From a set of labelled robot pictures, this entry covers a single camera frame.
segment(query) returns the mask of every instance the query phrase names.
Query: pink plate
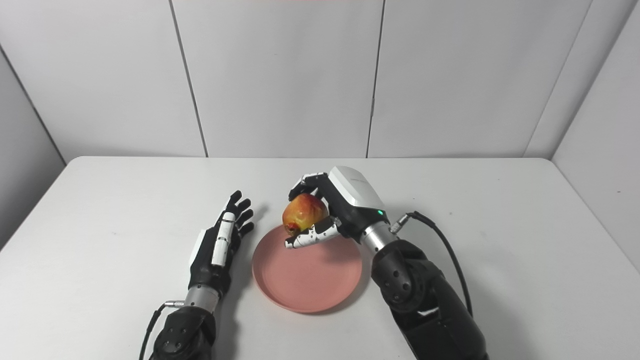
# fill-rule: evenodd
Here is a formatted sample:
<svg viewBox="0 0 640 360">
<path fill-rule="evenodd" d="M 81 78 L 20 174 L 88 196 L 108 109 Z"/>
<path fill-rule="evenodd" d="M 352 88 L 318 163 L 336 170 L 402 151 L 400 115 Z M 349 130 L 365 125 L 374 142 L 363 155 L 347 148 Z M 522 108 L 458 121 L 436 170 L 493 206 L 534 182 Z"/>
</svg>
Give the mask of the pink plate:
<svg viewBox="0 0 640 360">
<path fill-rule="evenodd" d="M 253 278 L 267 298 L 297 313 L 317 313 L 340 304 L 353 292 L 362 274 L 360 252 L 353 240 L 339 236 L 287 249 L 287 237 L 278 226 L 253 253 Z"/>
</svg>

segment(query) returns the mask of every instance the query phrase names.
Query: white table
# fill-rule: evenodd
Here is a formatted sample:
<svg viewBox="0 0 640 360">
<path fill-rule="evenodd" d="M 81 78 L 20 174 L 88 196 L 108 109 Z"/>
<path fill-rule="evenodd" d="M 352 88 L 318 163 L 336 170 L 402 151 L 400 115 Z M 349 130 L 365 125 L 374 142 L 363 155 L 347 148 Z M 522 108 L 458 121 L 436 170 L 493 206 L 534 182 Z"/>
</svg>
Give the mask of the white table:
<svg viewBox="0 0 640 360">
<path fill-rule="evenodd" d="M 337 312 L 299 315 L 251 278 L 289 188 L 334 165 L 359 169 L 390 218 L 417 209 L 439 224 L 492 360 L 639 358 L 640 275 L 546 160 L 205 158 L 74 160 L 0 252 L 2 358 L 136 359 L 153 310 L 185 296 L 199 230 L 241 189 L 257 227 L 216 314 L 217 358 L 411 359 L 371 281 Z M 430 230 L 410 222 L 400 235 L 460 289 Z"/>
</svg>

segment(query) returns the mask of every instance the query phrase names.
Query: apple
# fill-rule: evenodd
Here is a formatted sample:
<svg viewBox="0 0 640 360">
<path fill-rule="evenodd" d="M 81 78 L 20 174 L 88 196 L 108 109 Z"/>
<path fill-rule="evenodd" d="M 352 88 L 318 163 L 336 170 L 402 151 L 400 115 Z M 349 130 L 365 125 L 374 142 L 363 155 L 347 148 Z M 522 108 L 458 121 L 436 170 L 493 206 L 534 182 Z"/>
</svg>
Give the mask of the apple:
<svg viewBox="0 0 640 360">
<path fill-rule="evenodd" d="M 282 212 L 282 225 L 289 235 L 295 236 L 327 216 L 329 211 L 322 200 L 309 193 L 301 193 Z"/>
</svg>

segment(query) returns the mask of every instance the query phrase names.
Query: black cable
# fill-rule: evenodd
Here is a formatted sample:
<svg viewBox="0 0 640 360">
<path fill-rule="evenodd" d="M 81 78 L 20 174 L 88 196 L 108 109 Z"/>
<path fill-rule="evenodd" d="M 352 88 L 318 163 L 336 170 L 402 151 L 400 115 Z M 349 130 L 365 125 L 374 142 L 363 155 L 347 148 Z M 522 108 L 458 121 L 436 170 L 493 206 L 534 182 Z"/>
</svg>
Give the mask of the black cable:
<svg viewBox="0 0 640 360">
<path fill-rule="evenodd" d="M 142 341 L 142 348 L 140 349 L 140 357 L 138 358 L 139 360 L 144 360 L 145 358 L 145 349 L 147 348 L 147 342 L 149 341 L 149 336 L 151 336 L 151 331 L 154 329 L 154 326 L 156 326 L 156 322 L 160 317 L 160 313 L 162 313 L 162 310 L 165 308 L 165 306 L 166 305 L 164 304 L 160 305 L 158 310 L 154 311 L 154 314 L 151 316 L 151 321 L 149 321 L 149 325 L 147 326 L 147 333 L 145 334 L 145 339 Z"/>
<path fill-rule="evenodd" d="M 447 240 L 447 237 L 444 236 L 444 234 L 440 231 L 440 229 L 438 228 L 436 223 L 432 221 L 432 219 L 424 216 L 423 214 L 420 214 L 418 211 L 414 211 L 413 213 L 407 213 L 407 215 L 409 217 L 412 217 L 418 220 L 419 222 L 422 222 L 428 227 L 432 228 L 444 243 L 444 246 L 447 248 L 447 251 L 449 252 L 449 256 L 451 257 L 451 261 L 453 262 L 453 266 L 455 266 L 456 272 L 458 273 L 458 278 L 460 279 L 460 285 L 462 286 L 462 292 L 465 296 L 465 302 L 467 303 L 467 311 L 469 312 L 469 315 L 473 317 L 474 312 L 471 308 L 471 296 L 469 296 L 469 289 L 467 289 L 467 282 L 465 281 L 465 276 L 462 273 L 462 268 L 460 267 L 458 258 L 456 258 L 456 253 L 453 252 L 453 248 L 451 247 L 449 240 Z"/>
</svg>

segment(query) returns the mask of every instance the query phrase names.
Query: robotic arm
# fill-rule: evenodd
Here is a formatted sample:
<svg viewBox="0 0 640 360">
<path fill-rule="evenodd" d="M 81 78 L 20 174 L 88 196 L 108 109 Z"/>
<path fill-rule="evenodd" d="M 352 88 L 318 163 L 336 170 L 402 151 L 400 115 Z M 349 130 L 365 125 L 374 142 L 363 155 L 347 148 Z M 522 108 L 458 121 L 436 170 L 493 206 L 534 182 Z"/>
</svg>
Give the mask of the robotic arm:
<svg viewBox="0 0 640 360">
<path fill-rule="evenodd" d="M 153 360 L 210 360 L 216 339 L 213 311 L 229 289 L 229 270 L 242 238 L 253 230 L 253 223 L 244 224 L 253 216 L 249 199 L 236 204 L 242 193 L 229 198 L 216 224 L 206 230 L 198 254 L 191 264 L 191 278 L 184 301 L 166 302 L 152 318 L 143 342 L 140 360 L 151 328 L 164 306 L 178 307 L 169 314 L 163 330 L 153 346 Z"/>
<path fill-rule="evenodd" d="M 313 245 L 338 234 L 354 239 L 374 254 L 371 277 L 418 360 L 488 360 L 471 309 L 465 308 L 440 269 L 418 247 L 396 236 L 408 217 L 392 227 L 378 194 L 353 168 L 305 175 L 289 192 L 289 200 L 313 191 L 325 198 L 330 216 L 286 239 L 287 248 Z"/>
</svg>

